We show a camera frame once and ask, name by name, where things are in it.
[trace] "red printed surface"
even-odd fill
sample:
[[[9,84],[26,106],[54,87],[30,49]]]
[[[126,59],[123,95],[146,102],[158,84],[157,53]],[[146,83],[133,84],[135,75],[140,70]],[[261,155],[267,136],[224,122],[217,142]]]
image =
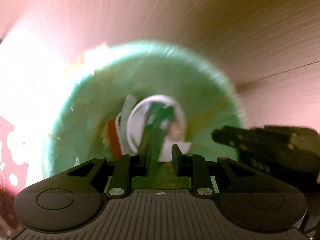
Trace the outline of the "red printed surface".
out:
[[[119,144],[118,135],[116,132],[116,120],[111,120],[108,123],[108,135],[110,139],[110,147],[113,157],[118,160],[121,156],[121,147]]]
[[[26,185],[28,164],[16,164],[7,146],[7,136],[14,131],[14,126],[0,116],[0,216],[11,228],[19,226],[13,210],[16,195]]]

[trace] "black object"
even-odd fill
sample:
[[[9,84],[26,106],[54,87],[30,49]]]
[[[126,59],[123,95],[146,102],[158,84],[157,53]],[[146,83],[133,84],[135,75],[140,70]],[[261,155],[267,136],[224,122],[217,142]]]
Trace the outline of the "black object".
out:
[[[215,196],[223,213],[249,230],[286,230],[300,224],[306,213],[306,200],[299,190],[229,158],[220,157],[217,163],[206,162],[199,155],[182,155],[175,145],[172,147],[172,161],[177,176],[192,178],[195,196]],[[199,195],[199,188],[213,190],[210,176],[215,176],[220,193]]]
[[[300,191],[320,192],[320,138],[309,128],[265,126],[250,130],[225,126],[215,142],[235,147],[239,161]]]
[[[92,159],[27,187],[15,200],[25,226],[15,239],[305,239],[294,229],[306,211],[294,187],[225,157],[182,155],[177,145],[172,159],[191,189],[131,188],[133,177],[148,174],[150,147],[118,162]]]
[[[15,212],[23,225],[40,231],[61,232],[82,226],[101,211],[108,199],[131,193],[132,176],[147,174],[148,153],[147,146],[141,155],[125,155],[118,162],[92,159],[42,180],[18,194]],[[104,194],[109,176],[108,193]],[[124,193],[111,195],[112,188],[121,188]]]

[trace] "green plastic bowl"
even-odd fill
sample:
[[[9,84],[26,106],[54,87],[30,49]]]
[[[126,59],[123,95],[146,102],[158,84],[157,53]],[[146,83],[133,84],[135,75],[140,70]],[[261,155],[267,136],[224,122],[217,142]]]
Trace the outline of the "green plastic bowl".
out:
[[[44,177],[100,156],[98,128],[102,120],[116,118],[129,94],[174,98],[186,114],[190,152],[209,161],[218,156],[237,159],[234,149],[211,139],[212,130],[223,125],[242,126],[237,95],[226,76],[188,49],[138,41],[109,49],[103,61],[79,71],[71,82],[43,144]]]

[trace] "screw head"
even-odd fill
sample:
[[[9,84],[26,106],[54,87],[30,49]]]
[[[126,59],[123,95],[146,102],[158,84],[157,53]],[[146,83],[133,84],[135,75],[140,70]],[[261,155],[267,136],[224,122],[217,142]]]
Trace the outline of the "screw head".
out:
[[[249,150],[249,149],[247,148],[247,146],[245,146],[245,145],[243,145],[243,144],[240,145],[240,148],[241,148],[241,150],[243,150],[243,151],[248,151],[248,150]]]
[[[210,188],[207,188],[207,187],[202,187],[202,188],[198,189],[197,192],[199,195],[208,196],[213,193],[213,190]]]
[[[120,196],[124,193],[124,189],[119,187],[114,187],[111,190],[109,190],[109,194],[113,196]]]
[[[288,146],[288,148],[290,150],[294,150],[295,149],[295,147],[294,147],[294,145],[292,143],[288,143],[287,146]]]
[[[239,140],[244,140],[244,137],[243,137],[242,134],[237,134],[237,137],[238,137]]]

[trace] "ribbed black surface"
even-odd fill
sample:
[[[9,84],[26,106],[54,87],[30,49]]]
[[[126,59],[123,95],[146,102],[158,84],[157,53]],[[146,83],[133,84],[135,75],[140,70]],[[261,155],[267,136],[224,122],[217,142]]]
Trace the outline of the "ribbed black surface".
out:
[[[27,228],[16,240],[306,240],[297,230],[259,234],[226,220],[214,202],[195,198],[188,191],[136,190],[130,197],[111,200],[92,223],[72,232],[44,234]]]

